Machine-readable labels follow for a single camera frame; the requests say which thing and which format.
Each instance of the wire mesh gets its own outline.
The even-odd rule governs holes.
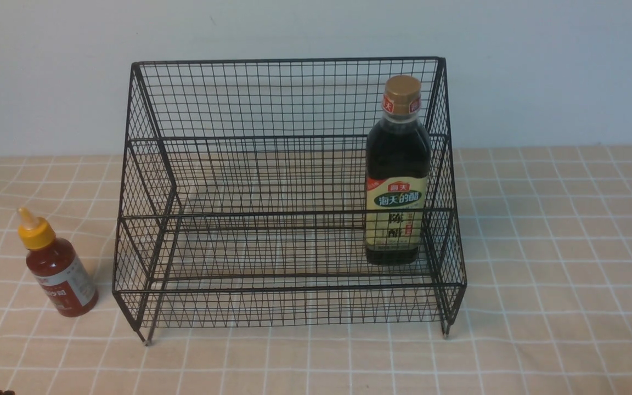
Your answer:
[[[422,83],[432,160],[419,258],[379,267],[364,148],[399,74]],[[143,340],[412,320],[447,333],[466,287],[447,106],[442,58],[134,63],[113,279],[128,322]]]

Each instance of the bottle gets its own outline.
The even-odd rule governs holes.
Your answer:
[[[19,208],[18,214],[18,235],[29,250],[26,265],[58,313],[79,317],[89,312],[99,300],[99,292],[75,248],[69,241],[55,237],[44,218],[34,217],[25,207]]]
[[[409,75],[389,78],[382,118],[367,136],[365,255],[375,265],[411,263],[419,255],[421,209],[426,202],[431,140],[419,121],[421,82]]]

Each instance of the bottle label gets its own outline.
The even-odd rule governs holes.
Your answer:
[[[72,264],[62,272],[46,277],[34,275],[55,307],[63,312],[78,310],[92,300],[96,287],[87,270],[75,255]]]
[[[409,114],[413,114],[421,108],[421,98],[416,98],[409,103]],[[386,94],[382,95],[382,109],[390,114],[394,113],[394,101]]]
[[[421,209],[426,202],[427,178],[367,178],[365,242],[371,250],[411,250],[421,240],[421,212],[391,212],[392,209]]]

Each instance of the red logo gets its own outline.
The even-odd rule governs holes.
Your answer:
[[[409,183],[404,183],[404,182],[391,183],[389,184],[389,187],[387,188],[389,192],[407,192],[410,189],[411,189],[411,185],[409,185]]]
[[[409,114],[413,114],[421,108],[421,98],[417,98],[409,104]]]
[[[373,190],[374,188],[382,185],[386,180],[375,180],[374,178],[367,177],[367,190]]]
[[[394,112],[394,102],[387,95],[382,95],[382,108],[386,112]]]

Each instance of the yellow label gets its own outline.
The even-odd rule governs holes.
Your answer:
[[[396,209],[421,209],[426,202],[426,178],[367,178],[365,242],[377,251],[411,250],[421,240],[421,212],[392,212]]]

